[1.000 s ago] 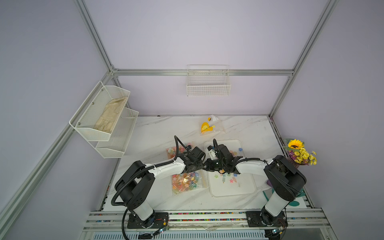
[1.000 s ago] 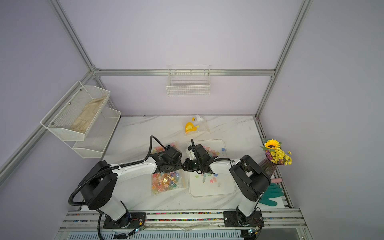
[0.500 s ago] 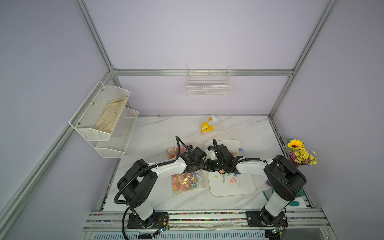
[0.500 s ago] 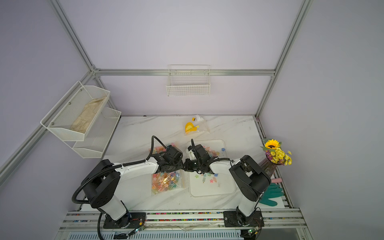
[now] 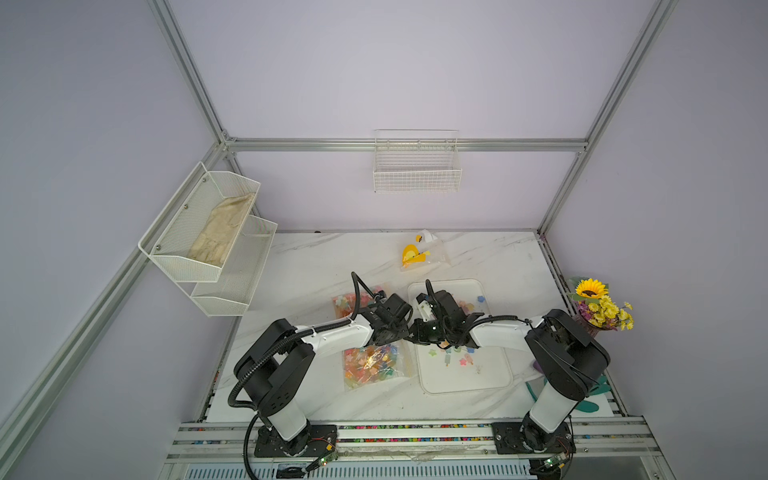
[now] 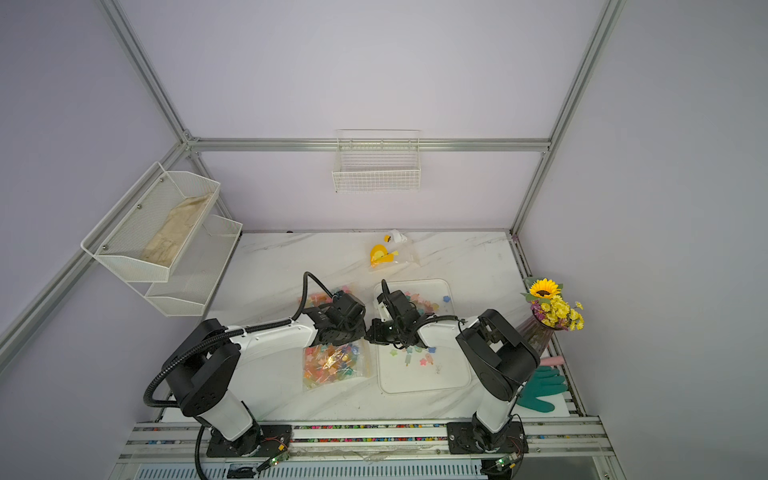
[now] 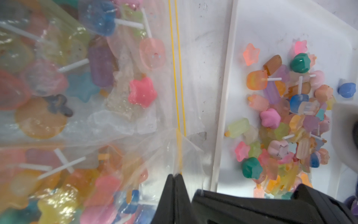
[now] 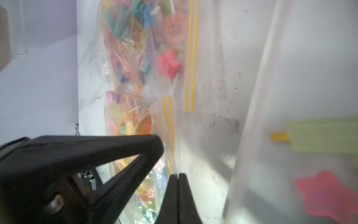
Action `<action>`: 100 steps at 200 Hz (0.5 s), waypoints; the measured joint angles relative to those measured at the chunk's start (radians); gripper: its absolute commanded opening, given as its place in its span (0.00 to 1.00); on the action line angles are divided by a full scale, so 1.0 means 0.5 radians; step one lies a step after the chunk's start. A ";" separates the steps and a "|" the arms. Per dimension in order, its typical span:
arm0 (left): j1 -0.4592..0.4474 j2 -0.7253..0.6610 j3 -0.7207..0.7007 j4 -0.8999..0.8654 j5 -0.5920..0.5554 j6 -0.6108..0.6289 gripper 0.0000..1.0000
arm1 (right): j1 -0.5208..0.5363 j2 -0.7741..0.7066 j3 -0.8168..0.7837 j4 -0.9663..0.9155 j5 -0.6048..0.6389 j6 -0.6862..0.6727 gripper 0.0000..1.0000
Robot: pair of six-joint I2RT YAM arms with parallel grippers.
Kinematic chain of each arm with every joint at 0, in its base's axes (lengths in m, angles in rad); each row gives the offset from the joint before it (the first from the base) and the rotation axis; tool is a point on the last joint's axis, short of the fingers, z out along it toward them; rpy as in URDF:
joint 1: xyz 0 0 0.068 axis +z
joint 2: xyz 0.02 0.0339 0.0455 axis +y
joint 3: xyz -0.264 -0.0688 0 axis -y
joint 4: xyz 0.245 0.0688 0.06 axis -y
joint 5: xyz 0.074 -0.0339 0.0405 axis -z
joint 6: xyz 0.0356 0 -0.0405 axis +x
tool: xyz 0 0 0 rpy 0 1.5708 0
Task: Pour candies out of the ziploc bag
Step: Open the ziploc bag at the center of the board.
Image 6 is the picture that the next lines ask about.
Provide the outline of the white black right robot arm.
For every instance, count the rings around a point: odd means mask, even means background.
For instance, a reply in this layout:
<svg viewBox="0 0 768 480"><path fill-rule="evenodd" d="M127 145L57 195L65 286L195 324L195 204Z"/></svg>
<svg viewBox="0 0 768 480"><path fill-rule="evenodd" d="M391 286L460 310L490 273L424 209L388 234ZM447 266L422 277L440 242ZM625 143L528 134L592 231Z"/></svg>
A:
<svg viewBox="0 0 768 480"><path fill-rule="evenodd" d="M375 318L365 339L400 350L458 348L484 392L469 421L446 425L452 454L518 454L528 452L523 423L512 410L535 370L540 354L501 313L487 309L461 319L455 315L419 314L400 290L381 282L377 301L389 318Z"/></svg>

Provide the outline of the clear ziploc bag of candies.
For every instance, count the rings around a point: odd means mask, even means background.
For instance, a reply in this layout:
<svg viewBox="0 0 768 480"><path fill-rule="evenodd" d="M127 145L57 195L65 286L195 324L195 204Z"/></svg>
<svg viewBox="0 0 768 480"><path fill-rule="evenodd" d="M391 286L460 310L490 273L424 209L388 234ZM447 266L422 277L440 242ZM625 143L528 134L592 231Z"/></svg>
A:
<svg viewBox="0 0 768 480"><path fill-rule="evenodd" d="M386 233L382 241L374 245L369 253L369 266L373 270L418 262L413 240L396 229Z"/></svg>

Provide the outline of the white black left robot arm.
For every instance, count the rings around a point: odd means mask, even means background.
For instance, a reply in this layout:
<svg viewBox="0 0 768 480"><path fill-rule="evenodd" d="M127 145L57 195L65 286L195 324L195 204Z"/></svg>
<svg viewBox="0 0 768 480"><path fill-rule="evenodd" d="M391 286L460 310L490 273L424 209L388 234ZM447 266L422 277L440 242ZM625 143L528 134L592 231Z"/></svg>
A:
<svg viewBox="0 0 768 480"><path fill-rule="evenodd" d="M306 272L294 314L252 326L226 327L217 319L199 323L162 364L143 393L152 408L176 408L212 434L213 447L226 456L267 456L287 449L288 427L269 435L231 391L238 367L287 350L341 346L365 333L365 305L345 291L326 290L329 301L308 307L308 283L322 283Z"/></svg>

